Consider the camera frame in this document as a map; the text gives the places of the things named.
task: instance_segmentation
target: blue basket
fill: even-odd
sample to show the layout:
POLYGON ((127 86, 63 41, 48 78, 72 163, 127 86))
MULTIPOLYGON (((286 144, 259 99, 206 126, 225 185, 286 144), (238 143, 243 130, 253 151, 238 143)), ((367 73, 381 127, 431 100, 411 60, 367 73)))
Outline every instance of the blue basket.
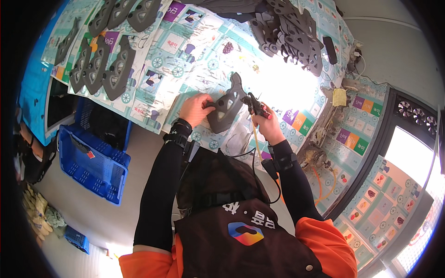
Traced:
POLYGON ((80 251, 85 252, 89 255, 89 241, 86 236, 82 235, 70 226, 66 227, 65 231, 66 240, 77 247, 80 251))
MULTIPOLYGON (((77 103, 76 118, 74 121, 80 124, 80 126, 83 127, 84 129, 89 129, 90 127, 89 116, 95 105, 99 104, 95 103, 89 98, 80 97, 79 102, 77 103)), ((127 136, 125 137, 125 144, 122 150, 122 152, 124 153, 127 151, 128 138, 130 137, 131 127, 132 127, 132 122, 128 121, 127 136)))
POLYGON ((83 129, 78 123, 59 129, 60 168, 80 185, 121 205, 130 156, 83 129), (90 158, 86 152, 94 155, 90 158))

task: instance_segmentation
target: orange shirt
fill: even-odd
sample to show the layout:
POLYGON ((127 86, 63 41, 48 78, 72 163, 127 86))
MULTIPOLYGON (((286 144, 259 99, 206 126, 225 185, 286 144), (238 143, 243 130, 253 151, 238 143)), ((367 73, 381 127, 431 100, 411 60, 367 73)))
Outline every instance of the orange shirt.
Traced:
MULTIPOLYGON (((314 252, 325 274, 332 278, 357 277, 354 251, 331 219, 318 221, 303 217, 295 226, 295 237, 314 252)), ((124 278, 179 278, 184 268, 179 234, 175 236, 172 256, 140 251, 120 257, 119 264, 124 278)))

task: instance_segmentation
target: logo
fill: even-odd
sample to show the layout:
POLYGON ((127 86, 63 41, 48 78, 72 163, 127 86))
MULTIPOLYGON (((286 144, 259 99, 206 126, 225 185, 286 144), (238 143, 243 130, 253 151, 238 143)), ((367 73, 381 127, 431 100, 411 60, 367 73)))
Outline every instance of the logo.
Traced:
POLYGON ((227 227, 229 229, 229 235, 246 246, 253 245, 264 238, 263 232, 259 228, 249 226, 243 222, 229 223, 227 227), (243 226, 252 231, 255 231, 256 233, 255 234, 251 234, 248 232, 245 232, 243 234, 238 233, 236 229, 243 226))

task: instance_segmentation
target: black arm sleeve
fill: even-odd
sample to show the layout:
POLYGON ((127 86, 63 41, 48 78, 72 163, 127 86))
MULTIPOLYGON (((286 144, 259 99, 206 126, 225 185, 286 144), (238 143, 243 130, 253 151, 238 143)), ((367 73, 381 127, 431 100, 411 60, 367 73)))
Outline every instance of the black arm sleeve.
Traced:
MULTIPOLYGON (((276 159, 287 157, 292 153, 292 149, 287 140, 272 147, 276 159)), ((309 217, 323 221, 314 205, 314 197, 306 175, 297 161, 293 162, 290 169, 279 172, 281 190, 294 225, 302 217, 309 217)))
MULTIPOLYGON (((181 124, 171 128, 171 132, 175 130, 186 137, 190 135, 190 131, 181 124)), ((183 149, 172 141, 164 144, 159 151, 142 194, 133 245, 171 252, 171 211, 179 187, 182 153, 183 149)))

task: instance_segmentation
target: orange sleeve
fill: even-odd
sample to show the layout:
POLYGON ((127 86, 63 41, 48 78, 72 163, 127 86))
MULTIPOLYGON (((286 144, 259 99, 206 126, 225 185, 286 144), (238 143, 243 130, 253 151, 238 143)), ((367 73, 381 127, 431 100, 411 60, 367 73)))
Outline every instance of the orange sleeve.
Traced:
POLYGON ((325 274, 332 278, 357 277, 354 251, 331 219, 303 217, 295 226, 295 237, 314 252, 325 274))
POLYGON ((172 256, 149 251, 134 252, 119 258, 119 265, 124 278, 166 278, 167 274, 170 277, 172 264, 172 256))

